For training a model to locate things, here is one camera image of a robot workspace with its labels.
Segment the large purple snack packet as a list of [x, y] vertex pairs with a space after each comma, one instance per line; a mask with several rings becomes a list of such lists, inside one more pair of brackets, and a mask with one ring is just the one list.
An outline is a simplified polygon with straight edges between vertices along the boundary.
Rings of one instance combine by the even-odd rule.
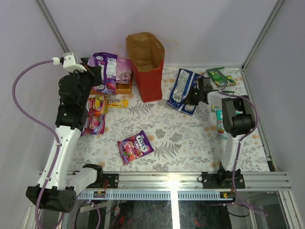
[[89, 60], [91, 67], [101, 67], [101, 80], [99, 86], [93, 87], [93, 90], [103, 94], [116, 94], [116, 68], [118, 55], [107, 52], [96, 52]]

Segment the yellow chocolate candy packet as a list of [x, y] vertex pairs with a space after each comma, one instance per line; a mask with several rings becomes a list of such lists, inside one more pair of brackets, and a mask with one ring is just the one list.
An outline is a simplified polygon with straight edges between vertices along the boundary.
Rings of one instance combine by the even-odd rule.
[[107, 105], [109, 107], [127, 108], [128, 100], [127, 99], [108, 99]]

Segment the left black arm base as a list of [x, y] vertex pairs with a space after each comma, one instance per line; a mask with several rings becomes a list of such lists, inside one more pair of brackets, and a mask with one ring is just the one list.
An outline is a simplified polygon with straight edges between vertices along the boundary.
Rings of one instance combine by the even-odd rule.
[[102, 188], [105, 190], [116, 189], [119, 184], [119, 174], [110, 173], [104, 174], [102, 181], [96, 185], [97, 188]]

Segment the green snack packet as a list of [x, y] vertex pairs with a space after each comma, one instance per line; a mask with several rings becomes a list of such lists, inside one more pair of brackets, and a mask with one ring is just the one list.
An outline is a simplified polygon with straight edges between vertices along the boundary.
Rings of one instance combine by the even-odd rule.
[[216, 112], [216, 111], [222, 109], [222, 106], [218, 106], [218, 105], [222, 104], [222, 99], [224, 97], [225, 96], [223, 94], [219, 94], [218, 91], [209, 93], [209, 95], [208, 95], [208, 98], [209, 98], [208, 102], [211, 105], [211, 111], [212, 112]]
[[231, 76], [225, 75], [222, 70], [224, 67], [207, 69], [206, 72], [210, 79], [218, 86], [218, 87], [226, 87], [226, 86], [236, 86], [237, 83]]

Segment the red paper bag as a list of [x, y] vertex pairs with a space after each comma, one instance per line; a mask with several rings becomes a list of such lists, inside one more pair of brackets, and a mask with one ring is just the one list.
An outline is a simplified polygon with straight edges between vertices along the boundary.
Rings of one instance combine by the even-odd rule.
[[174, 46], [166, 50], [157, 37], [149, 32], [130, 34], [126, 38], [125, 58], [131, 61], [133, 77], [144, 103], [158, 101], [163, 97], [162, 75], [165, 54], [176, 49], [178, 45], [174, 40], [170, 42], [173, 42]]

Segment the teal candy packet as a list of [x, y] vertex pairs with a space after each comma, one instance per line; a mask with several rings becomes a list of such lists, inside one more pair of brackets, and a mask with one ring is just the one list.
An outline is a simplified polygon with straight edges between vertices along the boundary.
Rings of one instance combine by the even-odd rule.
[[223, 112], [221, 110], [216, 111], [216, 121], [217, 121], [217, 137], [219, 139], [226, 140], [227, 133], [224, 129]]

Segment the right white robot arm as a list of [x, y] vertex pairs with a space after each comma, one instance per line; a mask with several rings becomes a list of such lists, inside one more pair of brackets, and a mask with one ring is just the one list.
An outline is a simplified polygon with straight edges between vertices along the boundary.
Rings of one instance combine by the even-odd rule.
[[195, 86], [190, 88], [183, 101], [187, 105], [198, 105], [200, 102], [222, 109], [227, 141], [220, 169], [234, 172], [237, 168], [242, 140], [257, 128], [259, 118], [254, 111], [255, 105], [247, 96], [213, 89], [208, 77], [197, 79]]

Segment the purple candy packet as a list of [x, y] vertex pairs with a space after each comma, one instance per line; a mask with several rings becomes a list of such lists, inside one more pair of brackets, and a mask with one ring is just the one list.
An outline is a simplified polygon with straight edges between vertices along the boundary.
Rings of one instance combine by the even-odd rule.
[[124, 165], [154, 151], [148, 136], [143, 130], [136, 135], [118, 141], [117, 145]]
[[81, 136], [103, 135], [105, 129], [105, 114], [89, 116], [84, 124]]

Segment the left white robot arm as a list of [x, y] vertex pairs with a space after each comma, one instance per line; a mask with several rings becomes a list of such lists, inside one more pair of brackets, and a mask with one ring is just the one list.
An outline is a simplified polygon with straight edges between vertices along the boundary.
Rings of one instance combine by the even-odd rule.
[[91, 89], [102, 83], [101, 67], [86, 65], [85, 69], [75, 70], [59, 81], [54, 143], [37, 185], [26, 190], [26, 197], [40, 209], [69, 213], [85, 188], [104, 184], [102, 166], [94, 164], [85, 164], [75, 177], [67, 179], [72, 153], [89, 114], [86, 106]]

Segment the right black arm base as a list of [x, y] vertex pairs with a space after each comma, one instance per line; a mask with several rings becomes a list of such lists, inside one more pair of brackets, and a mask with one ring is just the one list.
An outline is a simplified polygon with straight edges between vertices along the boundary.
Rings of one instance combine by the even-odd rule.
[[205, 189], [232, 189], [233, 181], [237, 189], [245, 189], [244, 176], [241, 170], [225, 171], [219, 169], [217, 173], [202, 172], [202, 184]]

